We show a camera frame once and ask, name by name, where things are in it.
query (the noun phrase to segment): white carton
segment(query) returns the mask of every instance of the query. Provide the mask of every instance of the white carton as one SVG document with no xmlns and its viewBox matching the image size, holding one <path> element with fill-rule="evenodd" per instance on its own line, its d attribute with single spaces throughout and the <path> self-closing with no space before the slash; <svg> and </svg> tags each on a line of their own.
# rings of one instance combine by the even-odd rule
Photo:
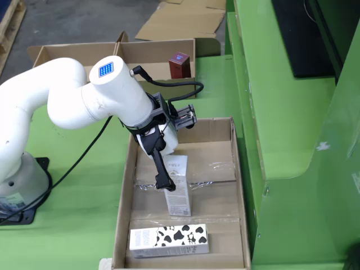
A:
<svg viewBox="0 0 360 270">
<path fill-rule="evenodd" d="M 164 164 L 176 185 L 175 191 L 165 190 L 169 214 L 189 217 L 191 216 L 191 196 L 186 181 L 187 156 L 165 156 Z"/>
<path fill-rule="evenodd" d="M 132 229 L 129 242 L 135 258 L 209 252 L 205 224 Z"/>
</svg>

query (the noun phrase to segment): small red box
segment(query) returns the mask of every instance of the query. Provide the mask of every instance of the small red box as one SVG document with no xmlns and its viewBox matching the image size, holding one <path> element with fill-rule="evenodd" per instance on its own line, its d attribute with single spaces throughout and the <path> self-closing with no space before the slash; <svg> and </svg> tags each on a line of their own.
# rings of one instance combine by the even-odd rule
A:
<svg viewBox="0 0 360 270">
<path fill-rule="evenodd" d="M 169 60 L 169 65 L 172 79 L 191 78 L 189 55 L 177 52 Z"/>
</svg>

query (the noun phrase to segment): black monitor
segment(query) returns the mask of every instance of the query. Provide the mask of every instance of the black monitor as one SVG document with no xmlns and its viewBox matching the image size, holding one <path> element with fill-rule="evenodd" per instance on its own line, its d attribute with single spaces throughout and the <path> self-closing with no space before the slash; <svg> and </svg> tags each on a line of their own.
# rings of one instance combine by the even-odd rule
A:
<svg viewBox="0 0 360 270">
<path fill-rule="evenodd" d="M 310 0 L 336 77 L 340 76 L 360 19 L 360 0 Z"/>
<path fill-rule="evenodd" d="M 340 76 L 360 0 L 272 0 L 295 77 Z"/>
</svg>

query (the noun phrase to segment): wooden pallet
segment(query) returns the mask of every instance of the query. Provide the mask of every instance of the wooden pallet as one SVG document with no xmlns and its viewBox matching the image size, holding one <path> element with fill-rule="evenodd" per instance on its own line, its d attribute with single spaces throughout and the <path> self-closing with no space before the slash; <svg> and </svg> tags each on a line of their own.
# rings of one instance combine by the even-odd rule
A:
<svg viewBox="0 0 360 270">
<path fill-rule="evenodd" d="M 12 0 L 0 22 L 0 74 L 5 66 L 25 12 L 24 0 Z"/>
</svg>

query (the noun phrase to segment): blue led display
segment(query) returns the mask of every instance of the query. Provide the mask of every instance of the blue led display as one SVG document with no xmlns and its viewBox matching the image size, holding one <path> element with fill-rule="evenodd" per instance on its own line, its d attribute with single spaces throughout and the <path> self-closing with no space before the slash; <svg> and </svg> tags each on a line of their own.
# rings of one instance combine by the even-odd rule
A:
<svg viewBox="0 0 360 270">
<path fill-rule="evenodd" d="M 105 76 L 114 71 L 114 63 L 108 63 L 104 66 L 99 67 L 99 77 Z"/>
</svg>

